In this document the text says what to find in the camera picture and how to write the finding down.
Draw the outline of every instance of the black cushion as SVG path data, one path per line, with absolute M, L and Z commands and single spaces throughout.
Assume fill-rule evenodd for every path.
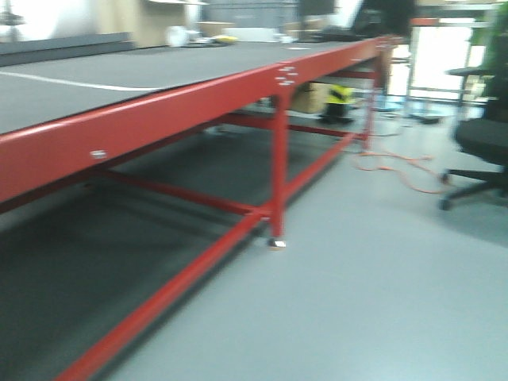
M 490 163 L 508 165 L 508 123 L 488 119 L 462 121 L 455 132 L 462 149 Z

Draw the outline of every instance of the chair base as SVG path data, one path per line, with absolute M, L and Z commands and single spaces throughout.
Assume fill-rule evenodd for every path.
M 450 175 L 467 177 L 469 179 L 478 179 L 482 180 L 482 182 L 456 190 L 451 194 L 447 194 L 439 202 L 439 208 L 441 210 L 450 210 L 452 208 L 452 200 L 467 197 L 472 194 L 477 194 L 479 192 L 488 191 L 491 189 L 499 189 L 502 192 L 502 195 L 508 194 L 508 167 L 504 167 L 501 172 L 451 169 L 442 175 L 442 181 L 446 183 Z

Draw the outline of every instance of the gray floor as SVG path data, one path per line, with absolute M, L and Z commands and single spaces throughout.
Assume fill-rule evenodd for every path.
M 492 167 L 456 150 L 453 122 L 378 115 L 375 133 L 398 135 L 375 137 L 372 148 L 435 156 L 424 162 L 435 171 Z M 122 170 L 260 203 L 268 138 L 212 131 Z M 329 145 L 293 134 L 290 173 Z M 268 233 L 255 232 L 99 379 L 508 379 L 508 202 L 486 194 L 442 212 L 439 195 L 411 190 L 391 171 L 355 169 L 353 157 L 292 201 L 286 250 L 270 252 Z M 385 165 L 440 188 L 408 164 Z M 50 379 L 235 220 L 107 181 L 2 215 L 0 379 Z
M 435 156 L 435 171 L 491 167 L 456 150 L 452 117 L 378 119 L 378 134 L 402 135 L 376 137 L 376 151 Z M 351 157 L 292 202 L 286 250 L 256 238 L 106 379 L 508 379 L 507 203 L 488 194 L 442 212 L 440 196 Z

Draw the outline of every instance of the desk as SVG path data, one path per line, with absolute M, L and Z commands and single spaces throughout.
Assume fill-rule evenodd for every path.
M 56 379 L 80 380 L 93 375 L 260 221 L 269 221 L 272 244 L 283 244 L 283 210 L 288 198 L 348 144 L 355 140 L 367 144 L 371 117 L 367 118 L 364 131 L 341 132 L 289 125 L 286 109 L 295 86 L 323 75 L 368 78 L 375 83 L 376 70 L 337 72 L 360 62 L 375 61 L 384 49 L 390 48 L 387 39 L 299 45 L 308 48 L 305 50 L 288 47 L 239 44 L 225 48 L 152 48 L 19 65 L 0 71 L 4 94 L 10 95 L 0 104 L 2 211 L 80 179 L 105 176 L 242 216 L 230 231 Z M 270 117 L 235 113 L 268 96 L 275 100 L 275 111 Z M 272 131 L 271 197 L 261 206 L 111 170 L 162 144 L 226 122 Z M 287 181 L 288 129 L 341 140 Z

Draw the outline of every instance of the yellow object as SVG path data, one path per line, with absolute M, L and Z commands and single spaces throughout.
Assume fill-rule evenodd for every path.
M 236 37 L 233 36 L 226 36 L 225 34 L 219 34 L 218 36 L 212 37 L 215 42 L 221 43 L 221 44 L 234 44 L 238 41 Z
M 332 85 L 326 103 L 343 105 L 352 103 L 352 88 L 341 85 Z

